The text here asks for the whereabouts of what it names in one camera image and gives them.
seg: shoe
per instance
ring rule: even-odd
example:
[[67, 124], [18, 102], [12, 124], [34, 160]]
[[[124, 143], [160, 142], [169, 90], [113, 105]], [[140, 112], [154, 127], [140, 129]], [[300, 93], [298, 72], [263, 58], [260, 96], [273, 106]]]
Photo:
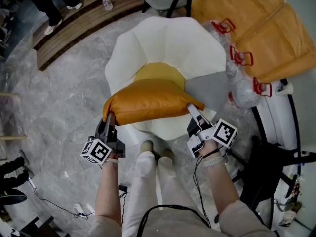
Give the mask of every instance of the shoe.
[[140, 145], [140, 152], [154, 151], [154, 144], [151, 140], [146, 140]]
[[81, 7], [82, 7], [82, 2], [81, 2], [81, 3], [78, 3], [75, 7], [67, 6], [67, 9], [68, 9], [68, 10], [72, 10], [72, 9], [79, 10]]
[[174, 153], [170, 148], [166, 148], [165, 150], [163, 150], [163, 152], [161, 153], [161, 157], [170, 158], [172, 160], [172, 163], [174, 164]]
[[19, 155], [24, 159], [24, 166], [30, 165], [29, 160], [26, 158], [25, 153], [22, 150], [19, 150]]
[[32, 171], [30, 171], [30, 169], [29, 168], [27, 168], [27, 167], [23, 167], [23, 169], [24, 169], [24, 171], [27, 171], [28, 173], [29, 173], [29, 178], [30, 179], [32, 179], [33, 177], [34, 177], [34, 173], [32, 172]]
[[48, 27], [46, 28], [44, 34], [45, 34], [45, 35], [50, 35], [50, 34], [61, 24], [61, 22], [63, 22], [62, 19], [59, 21], [59, 23], [58, 23], [57, 25], [55, 25], [55, 26], [48, 26]]

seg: shirt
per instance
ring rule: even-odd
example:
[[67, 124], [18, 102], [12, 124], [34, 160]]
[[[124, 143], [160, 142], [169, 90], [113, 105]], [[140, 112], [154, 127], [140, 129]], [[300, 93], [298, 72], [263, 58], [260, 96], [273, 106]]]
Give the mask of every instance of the shirt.
[[[208, 228], [190, 211], [155, 209], [150, 212], [143, 237], [276, 237], [261, 224], [255, 214], [241, 201], [227, 206], [219, 218], [221, 232]], [[120, 227], [114, 220], [98, 216], [94, 219], [88, 237], [136, 237], [137, 230]]]

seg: white sneaker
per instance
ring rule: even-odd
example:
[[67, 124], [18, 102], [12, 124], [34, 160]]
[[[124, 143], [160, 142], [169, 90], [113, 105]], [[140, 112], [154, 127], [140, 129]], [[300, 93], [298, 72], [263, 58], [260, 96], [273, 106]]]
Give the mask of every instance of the white sneaker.
[[61, 22], [63, 22], [62, 19], [59, 21], [59, 23], [58, 23], [57, 25], [55, 25], [55, 26], [48, 26], [48, 27], [46, 28], [44, 34], [45, 34], [45, 35], [50, 35], [50, 34], [61, 24]]
[[82, 7], [82, 2], [79, 3], [79, 4], [77, 4], [75, 7], [67, 6], [67, 9], [68, 9], [68, 10], [72, 10], [72, 9], [79, 10], [81, 7]]

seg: sleeve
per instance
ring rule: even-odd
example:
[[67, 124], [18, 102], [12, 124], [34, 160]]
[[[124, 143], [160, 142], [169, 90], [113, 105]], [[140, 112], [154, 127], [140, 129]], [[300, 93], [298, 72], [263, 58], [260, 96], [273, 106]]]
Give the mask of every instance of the sleeve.
[[112, 219], [97, 216], [93, 220], [88, 237], [121, 237], [121, 226]]
[[230, 237], [277, 237], [241, 201], [226, 207], [219, 217], [219, 224], [221, 232]]

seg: forearm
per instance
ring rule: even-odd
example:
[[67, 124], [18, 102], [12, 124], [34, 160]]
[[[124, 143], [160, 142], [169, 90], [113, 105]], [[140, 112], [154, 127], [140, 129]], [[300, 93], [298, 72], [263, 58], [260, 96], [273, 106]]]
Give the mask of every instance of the forearm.
[[221, 214], [229, 204], [239, 200], [239, 195], [223, 162], [207, 168], [207, 175], [216, 209]]
[[103, 164], [102, 177], [95, 202], [95, 216], [104, 216], [121, 225], [118, 165]]

